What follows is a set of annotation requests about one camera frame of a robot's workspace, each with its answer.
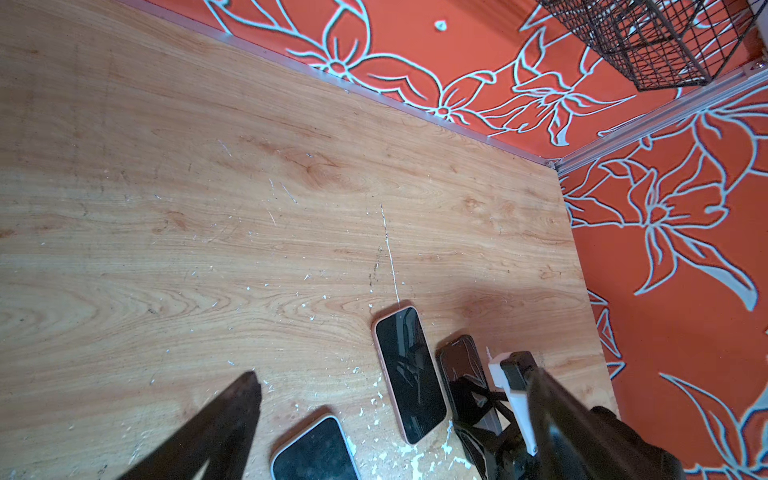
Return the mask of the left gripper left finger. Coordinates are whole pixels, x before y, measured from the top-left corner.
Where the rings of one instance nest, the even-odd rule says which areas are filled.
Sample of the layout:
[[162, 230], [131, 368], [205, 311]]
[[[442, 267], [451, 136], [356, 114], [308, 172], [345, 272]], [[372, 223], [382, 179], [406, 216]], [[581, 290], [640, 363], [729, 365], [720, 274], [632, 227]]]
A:
[[124, 479], [242, 479], [260, 418], [261, 384], [246, 371]]

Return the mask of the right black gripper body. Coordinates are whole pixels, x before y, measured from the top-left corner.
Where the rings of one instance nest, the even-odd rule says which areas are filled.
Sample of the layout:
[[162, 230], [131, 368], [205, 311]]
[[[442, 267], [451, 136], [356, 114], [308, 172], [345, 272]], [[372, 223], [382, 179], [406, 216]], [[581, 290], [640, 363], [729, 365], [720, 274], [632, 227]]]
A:
[[499, 434], [467, 422], [453, 422], [467, 459], [482, 479], [538, 479], [538, 461], [527, 452], [514, 415], [503, 416], [510, 423]]

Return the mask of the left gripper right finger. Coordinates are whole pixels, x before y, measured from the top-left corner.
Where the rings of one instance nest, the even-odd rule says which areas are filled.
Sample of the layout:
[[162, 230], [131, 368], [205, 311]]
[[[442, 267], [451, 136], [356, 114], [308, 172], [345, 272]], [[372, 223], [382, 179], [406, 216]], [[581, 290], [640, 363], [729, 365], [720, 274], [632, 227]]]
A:
[[684, 479], [682, 464], [605, 407], [586, 408], [542, 368], [527, 391], [542, 479]]

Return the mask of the phone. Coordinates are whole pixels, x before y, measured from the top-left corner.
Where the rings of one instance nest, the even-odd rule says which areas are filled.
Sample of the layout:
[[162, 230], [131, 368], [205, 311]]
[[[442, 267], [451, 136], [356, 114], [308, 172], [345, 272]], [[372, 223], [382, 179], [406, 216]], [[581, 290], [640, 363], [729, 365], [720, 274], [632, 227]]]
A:
[[415, 306], [394, 306], [373, 321], [371, 332], [398, 427], [416, 445], [447, 416], [437, 368]]
[[319, 417], [280, 446], [270, 463], [272, 479], [358, 480], [360, 474], [339, 419]]
[[473, 338], [463, 334], [448, 341], [437, 362], [464, 453], [482, 479], [500, 479], [502, 425]]

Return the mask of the phone in white case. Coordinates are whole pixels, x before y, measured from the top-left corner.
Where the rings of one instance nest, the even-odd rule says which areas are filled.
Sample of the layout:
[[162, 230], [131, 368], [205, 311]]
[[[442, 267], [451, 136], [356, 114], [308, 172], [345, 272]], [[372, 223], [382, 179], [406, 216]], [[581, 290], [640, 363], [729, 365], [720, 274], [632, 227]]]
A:
[[358, 480], [360, 474], [339, 419], [319, 417], [280, 446], [270, 463], [272, 479]]

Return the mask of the phone in pink case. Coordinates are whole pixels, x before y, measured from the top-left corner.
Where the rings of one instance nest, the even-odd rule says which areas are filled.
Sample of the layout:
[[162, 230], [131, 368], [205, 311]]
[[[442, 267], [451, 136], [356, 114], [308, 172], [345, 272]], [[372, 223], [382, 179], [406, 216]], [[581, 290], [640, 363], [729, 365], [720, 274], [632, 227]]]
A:
[[398, 427], [416, 445], [447, 416], [437, 368], [415, 306], [394, 306], [373, 321], [371, 332]]

